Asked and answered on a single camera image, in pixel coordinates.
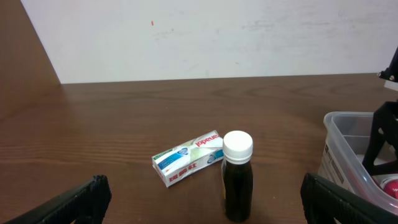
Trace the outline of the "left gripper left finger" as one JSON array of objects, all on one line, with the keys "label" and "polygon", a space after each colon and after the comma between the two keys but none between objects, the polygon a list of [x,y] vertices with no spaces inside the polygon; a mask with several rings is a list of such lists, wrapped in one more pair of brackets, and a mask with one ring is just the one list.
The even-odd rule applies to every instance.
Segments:
[{"label": "left gripper left finger", "polygon": [[111,190],[105,175],[96,175],[51,200],[19,215],[8,224],[101,224],[111,201]]}]

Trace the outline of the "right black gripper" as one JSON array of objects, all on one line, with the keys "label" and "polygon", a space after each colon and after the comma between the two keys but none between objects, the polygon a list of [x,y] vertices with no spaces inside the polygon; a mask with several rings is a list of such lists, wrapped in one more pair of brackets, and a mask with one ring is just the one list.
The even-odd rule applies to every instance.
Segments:
[{"label": "right black gripper", "polygon": [[[397,50],[389,66],[379,72],[377,76],[386,81],[386,87],[397,91]],[[397,146],[397,101],[386,101],[374,112],[372,135],[362,161],[362,165],[369,175],[397,173],[397,151],[395,149],[387,162],[375,165],[385,143]]]}]

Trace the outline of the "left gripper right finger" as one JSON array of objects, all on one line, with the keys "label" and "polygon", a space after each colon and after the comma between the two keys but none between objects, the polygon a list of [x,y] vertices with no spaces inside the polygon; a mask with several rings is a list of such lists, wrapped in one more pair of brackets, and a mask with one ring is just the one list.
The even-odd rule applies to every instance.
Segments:
[{"label": "left gripper right finger", "polygon": [[397,223],[397,215],[314,173],[305,174],[300,195],[308,224]]}]

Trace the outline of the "red Panadol sachet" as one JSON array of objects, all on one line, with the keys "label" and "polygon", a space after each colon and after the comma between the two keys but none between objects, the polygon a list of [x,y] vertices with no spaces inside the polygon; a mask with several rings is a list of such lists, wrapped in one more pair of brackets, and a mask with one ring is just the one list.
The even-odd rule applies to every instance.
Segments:
[{"label": "red Panadol sachet", "polygon": [[[357,154],[357,158],[359,162],[362,162],[364,159],[364,154]],[[375,165],[385,163],[387,163],[387,161],[379,158],[376,158],[374,161]],[[397,199],[397,174],[372,175],[371,177],[381,190],[383,190],[392,198]]]}]

